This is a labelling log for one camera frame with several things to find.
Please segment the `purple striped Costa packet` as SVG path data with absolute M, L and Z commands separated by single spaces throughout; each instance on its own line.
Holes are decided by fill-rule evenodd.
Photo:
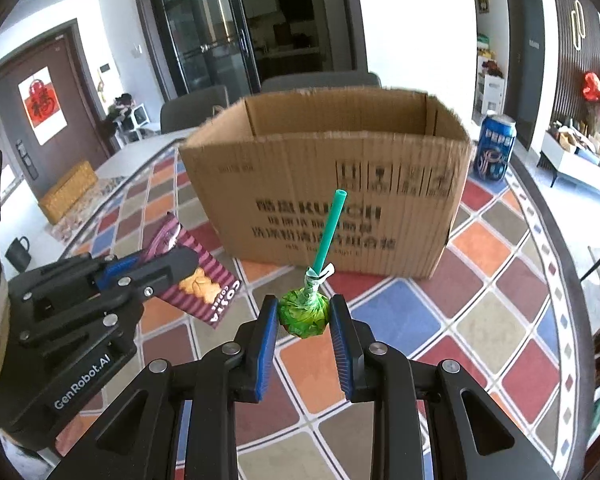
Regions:
M 177 278 L 159 297 L 212 328 L 217 328 L 240 291 L 242 282 L 214 258 L 174 214 L 168 212 L 161 220 L 158 231 L 140 253 L 140 263 L 174 252 L 186 257 L 195 254 L 197 263 L 185 263 L 185 275 Z

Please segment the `green lollipop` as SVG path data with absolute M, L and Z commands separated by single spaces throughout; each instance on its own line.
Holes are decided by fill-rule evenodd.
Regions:
M 320 293 L 320 287 L 335 274 L 334 265 L 327 263 L 326 259 L 347 196 L 345 190 L 338 188 L 335 191 L 313 263 L 304 274 L 303 285 L 286 292 L 278 300 L 279 324 L 291 336 L 301 339 L 320 336 L 329 322 L 329 302 Z

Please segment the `black mug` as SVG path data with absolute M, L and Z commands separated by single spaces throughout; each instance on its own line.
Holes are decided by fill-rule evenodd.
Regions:
M 31 262 L 30 242 L 27 237 L 16 237 L 9 244 L 5 257 L 18 273 L 27 270 Z

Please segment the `yellow woven basket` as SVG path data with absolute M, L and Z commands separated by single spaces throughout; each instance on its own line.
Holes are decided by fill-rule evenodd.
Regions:
M 91 164 L 82 160 L 38 200 L 38 206 L 48 222 L 54 226 L 97 181 L 98 177 Z

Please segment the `brown cardboard box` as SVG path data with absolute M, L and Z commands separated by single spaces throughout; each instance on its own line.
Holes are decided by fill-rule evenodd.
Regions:
M 372 87 L 263 93 L 181 147 L 222 246 L 279 266 L 314 259 L 337 190 L 339 271 L 429 278 L 448 244 L 474 147 L 435 96 Z

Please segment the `colourful checked tablecloth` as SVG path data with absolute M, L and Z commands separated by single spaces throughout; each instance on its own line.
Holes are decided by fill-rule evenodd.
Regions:
M 303 273 L 232 257 L 209 223 L 175 148 L 98 170 L 120 186 L 69 244 L 71 255 L 124 256 L 140 249 L 168 211 L 240 281 L 216 327 L 148 302 L 137 354 L 57 438 L 67 452 L 144 365 L 201 358 L 251 320 L 266 295 Z M 375 337 L 411 359 L 460 363 L 529 439 L 557 477 L 583 474 L 590 398 L 588 321 L 580 283 L 542 195 L 521 162 L 499 184 L 471 181 L 451 239 L 428 280 L 338 272 L 324 285 Z M 349 403 L 328 335 L 279 334 L 270 386 L 237 410 L 238 472 L 244 479 L 364 479 L 370 472 L 373 409 Z

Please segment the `dark grey chair left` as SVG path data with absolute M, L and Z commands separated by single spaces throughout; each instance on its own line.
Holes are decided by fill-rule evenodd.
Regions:
M 160 110 L 160 130 L 172 133 L 202 125 L 230 105 L 222 84 L 199 89 L 165 102 Z

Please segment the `dark grey chair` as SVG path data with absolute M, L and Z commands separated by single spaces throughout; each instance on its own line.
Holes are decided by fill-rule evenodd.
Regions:
M 377 75 L 360 70 L 343 72 L 314 72 L 290 74 L 268 78 L 261 84 L 261 92 L 281 92 L 315 88 L 377 87 L 381 85 Z
M 230 105 L 222 84 L 199 89 L 165 102 L 160 110 L 160 130 L 172 133 L 202 125 Z

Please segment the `red paper decoration on door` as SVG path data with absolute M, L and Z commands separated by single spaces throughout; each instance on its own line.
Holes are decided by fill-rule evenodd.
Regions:
M 38 144 L 46 144 L 68 126 L 47 66 L 23 79 L 17 88 Z

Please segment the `brown entrance door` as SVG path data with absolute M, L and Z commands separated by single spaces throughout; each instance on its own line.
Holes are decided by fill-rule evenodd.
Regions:
M 86 160 L 112 154 L 78 22 L 58 25 L 0 59 L 0 123 L 36 198 Z

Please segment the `black glass sliding door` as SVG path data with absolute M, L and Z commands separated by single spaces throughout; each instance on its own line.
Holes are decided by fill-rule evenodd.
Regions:
M 223 86 L 231 101 L 276 77 L 364 72 L 360 0 L 136 0 L 163 99 Z

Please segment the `blue Pepsi can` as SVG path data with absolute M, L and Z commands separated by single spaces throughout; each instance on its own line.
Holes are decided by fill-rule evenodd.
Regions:
M 483 181 L 504 179 L 516 141 L 516 122 L 504 114 L 489 114 L 483 118 L 474 171 Z

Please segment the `dark grey chair right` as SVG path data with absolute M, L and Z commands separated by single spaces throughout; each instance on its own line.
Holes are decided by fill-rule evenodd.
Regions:
M 261 84 L 261 92 L 281 92 L 315 88 L 377 87 L 381 85 L 377 75 L 360 70 L 343 72 L 314 72 L 290 74 L 268 78 Z

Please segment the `white low cabinet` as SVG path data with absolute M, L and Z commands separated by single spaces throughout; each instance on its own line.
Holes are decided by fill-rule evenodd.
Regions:
M 549 134 L 544 134 L 540 162 L 547 162 L 552 185 L 559 179 L 584 184 L 600 194 L 600 166 L 577 154 L 565 151 Z

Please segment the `white shelf unit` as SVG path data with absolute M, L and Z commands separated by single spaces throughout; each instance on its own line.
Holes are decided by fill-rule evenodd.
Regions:
M 472 119 L 476 124 L 480 124 L 486 115 L 502 114 L 505 99 L 503 72 L 490 48 L 489 38 L 480 32 L 477 34 L 476 73 Z

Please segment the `dark interior door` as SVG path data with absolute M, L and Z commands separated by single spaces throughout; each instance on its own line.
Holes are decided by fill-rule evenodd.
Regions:
M 504 112 L 516 122 L 518 142 L 531 148 L 544 76 L 542 0 L 507 0 L 509 49 Z

